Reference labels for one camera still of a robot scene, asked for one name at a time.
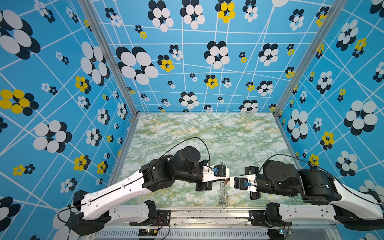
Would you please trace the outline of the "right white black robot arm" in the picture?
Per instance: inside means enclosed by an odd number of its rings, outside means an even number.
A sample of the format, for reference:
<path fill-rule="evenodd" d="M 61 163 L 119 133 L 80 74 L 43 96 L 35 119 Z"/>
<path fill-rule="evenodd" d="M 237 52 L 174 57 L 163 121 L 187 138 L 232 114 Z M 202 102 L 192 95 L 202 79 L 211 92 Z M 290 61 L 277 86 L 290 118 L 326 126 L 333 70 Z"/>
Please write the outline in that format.
<path fill-rule="evenodd" d="M 304 202 L 300 206 L 268 203 L 265 211 L 250 212 L 249 221 L 255 226 L 288 227 L 294 221 L 326 221 L 354 231 L 384 228 L 384 208 L 378 197 L 348 188 L 322 170 L 297 170 L 293 164 L 268 160 L 262 168 L 246 167 L 235 185 L 248 190 L 251 200 L 266 193 L 300 195 Z"/>

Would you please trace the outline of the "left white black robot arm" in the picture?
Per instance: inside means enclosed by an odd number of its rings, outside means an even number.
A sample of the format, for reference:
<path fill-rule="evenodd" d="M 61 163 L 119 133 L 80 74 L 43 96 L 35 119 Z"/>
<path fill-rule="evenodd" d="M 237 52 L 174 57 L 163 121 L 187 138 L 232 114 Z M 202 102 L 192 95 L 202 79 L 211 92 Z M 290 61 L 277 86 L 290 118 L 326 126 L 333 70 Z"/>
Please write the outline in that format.
<path fill-rule="evenodd" d="M 133 198 L 148 195 L 171 187 L 175 181 L 195 184 L 195 190 L 210 191 L 215 182 L 230 178 L 225 165 L 210 166 L 202 161 L 194 147 L 185 147 L 174 155 L 165 155 L 142 166 L 127 179 L 103 190 L 74 194 L 73 205 L 77 214 L 70 218 L 70 230 L 79 236 L 96 233 L 106 225 L 118 222 L 133 222 L 138 226 L 151 225 L 157 218 L 156 204 L 144 204 L 120 209 L 120 204 Z"/>

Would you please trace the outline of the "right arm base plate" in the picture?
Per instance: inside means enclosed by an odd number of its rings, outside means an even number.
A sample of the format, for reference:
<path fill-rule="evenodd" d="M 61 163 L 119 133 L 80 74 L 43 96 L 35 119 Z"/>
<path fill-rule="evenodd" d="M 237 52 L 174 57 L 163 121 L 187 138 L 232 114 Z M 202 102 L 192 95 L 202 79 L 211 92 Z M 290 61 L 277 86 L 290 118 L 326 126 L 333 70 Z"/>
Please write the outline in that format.
<path fill-rule="evenodd" d="M 248 221 L 253 227 L 291 227 L 292 223 L 284 222 L 278 210 L 248 211 Z"/>

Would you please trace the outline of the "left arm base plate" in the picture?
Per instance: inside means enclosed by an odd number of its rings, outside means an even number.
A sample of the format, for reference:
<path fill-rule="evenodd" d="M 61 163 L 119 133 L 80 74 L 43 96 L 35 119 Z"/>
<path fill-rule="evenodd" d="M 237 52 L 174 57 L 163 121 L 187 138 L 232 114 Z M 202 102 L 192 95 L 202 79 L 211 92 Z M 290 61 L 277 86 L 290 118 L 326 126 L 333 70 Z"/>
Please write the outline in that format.
<path fill-rule="evenodd" d="M 130 226 L 169 226 L 171 220 L 170 210 L 157 210 L 156 214 L 150 213 L 147 220 L 142 223 L 130 222 Z"/>

